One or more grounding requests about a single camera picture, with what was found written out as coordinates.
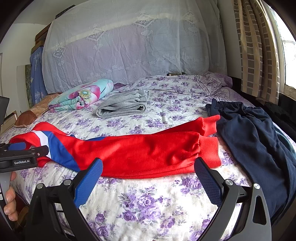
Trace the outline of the person's left hand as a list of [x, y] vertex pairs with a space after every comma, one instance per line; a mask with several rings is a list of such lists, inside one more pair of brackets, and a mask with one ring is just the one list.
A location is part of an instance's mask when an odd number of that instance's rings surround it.
[[6, 192], [7, 204], [4, 207], [4, 214], [9, 218], [10, 221], [18, 220], [18, 212], [16, 210], [16, 193], [12, 186]]

